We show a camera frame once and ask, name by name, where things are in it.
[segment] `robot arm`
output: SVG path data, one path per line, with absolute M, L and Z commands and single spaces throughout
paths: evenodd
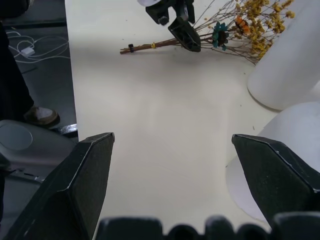
M 194 0 L 137 0 L 157 24 L 165 26 L 169 22 L 168 8 L 173 7 L 176 19 L 168 27 L 181 45 L 191 51 L 201 51 L 201 41 L 196 30 L 190 25 L 195 23 Z

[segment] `person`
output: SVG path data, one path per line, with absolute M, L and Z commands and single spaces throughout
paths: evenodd
M 9 39 L 1 22 L 5 18 L 23 14 L 31 4 L 29 0 L 0 0 L 0 120 L 15 120 L 45 126 L 56 121 L 58 113 L 35 106 L 9 49 Z

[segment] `cable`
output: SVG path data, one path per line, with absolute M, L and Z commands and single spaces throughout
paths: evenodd
M 34 63 L 38 63 L 38 62 L 41 62 L 41 61 L 44 61 L 44 60 L 54 59 L 54 58 L 70 59 L 70 57 L 61 56 L 61 54 L 63 54 L 63 53 L 64 53 L 66 50 L 68 50 L 68 48 L 69 48 L 69 41 L 68 41 L 67 39 L 65 39 L 64 37 L 50 35 L 50 36 L 44 36 L 44 37 L 41 37 L 41 38 L 39 38 L 39 39 L 37 39 L 37 40 L 34 40 L 33 37 L 27 36 L 27 35 L 21 35 L 21 34 L 20 34 L 19 32 L 17 32 L 17 31 L 10 31 L 10 32 L 7 32 L 7 34 L 8 34 L 8 35 L 9 35 L 9 34 L 17 34 L 17 36 L 8 36 L 8 39 L 12 39 L 12 38 L 28 38 L 28 39 L 30 39 L 30 40 L 22 40 L 22 41 L 20 41 L 20 42 L 17 44 L 16 48 L 14 48 L 13 46 L 9 45 L 9 48 L 10 48 L 10 49 L 12 49 L 12 50 L 14 50 L 14 51 L 17 52 L 17 54 L 14 55 L 14 58 L 16 58 L 16 57 L 18 57 L 18 56 L 22 56 L 22 57 L 24 57 L 24 58 L 27 59 L 27 60 L 31 60 L 31 61 L 15 60 L 17 63 L 34 64 Z M 62 45 L 60 45 L 60 46 L 58 46 L 58 47 L 56 47 L 56 48 L 54 48 L 54 49 L 52 49 L 52 50 L 50 50 L 50 51 L 47 51 L 47 52 L 45 52 L 45 53 L 43 53 L 43 54 L 39 54 L 39 55 L 25 56 L 25 55 L 22 54 L 21 50 L 19 49 L 19 46 L 20 46 L 20 44 L 22 44 L 22 43 L 28 43 L 29 46 L 27 46 L 27 48 L 32 48 L 32 49 L 34 49 L 37 42 L 42 41 L 43 39 L 48 39 L 48 38 L 58 38 L 58 39 L 64 40 L 65 43 L 62 44 Z M 55 55 L 53 55 L 53 56 L 48 56 L 48 57 L 44 57 L 44 58 L 38 59 L 39 57 L 45 56 L 45 55 L 47 55 L 47 54 L 49 54 L 49 53 L 52 53 L 52 52 L 54 52 L 54 51 L 62 48 L 63 46 L 65 46 L 65 48 L 64 48 L 61 52 L 59 52 L 59 53 L 57 53 L 57 54 L 55 54 Z

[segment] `teal flower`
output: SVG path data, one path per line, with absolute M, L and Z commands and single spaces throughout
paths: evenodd
M 226 45 L 228 43 L 228 37 L 229 33 L 228 27 L 225 23 L 220 24 L 220 22 L 217 22 L 216 25 L 213 28 L 212 33 L 212 45 L 214 48 L 221 47 L 223 51 L 227 49 Z

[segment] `gray floor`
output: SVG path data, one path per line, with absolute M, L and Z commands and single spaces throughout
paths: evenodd
M 59 20 L 65 18 L 65 16 L 64 0 L 36 0 L 34 6 L 24 15 L 18 18 L 8 19 L 5 21 L 5 24 Z M 35 40 L 45 36 L 59 36 L 68 39 L 67 27 L 33 28 L 12 31 L 17 31 L 21 35 L 30 36 Z M 15 48 L 21 40 L 24 39 L 11 38 L 10 45 Z M 57 38 L 41 40 L 35 45 L 35 55 L 46 53 L 63 43 L 63 40 Z M 28 47 L 28 44 L 26 43 L 26 45 L 24 45 L 23 43 L 19 48 L 23 49 L 24 47 Z M 61 51 L 61 49 L 51 52 L 47 56 L 53 56 L 59 51 Z M 64 52 L 63 55 L 69 57 L 69 49 Z M 17 57 L 16 59 L 26 61 L 23 57 Z M 18 63 L 18 66 L 35 104 L 37 106 L 54 109 L 59 113 L 60 123 L 54 127 L 62 127 L 77 122 L 71 62 L 69 59 L 53 58 L 33 64 Z

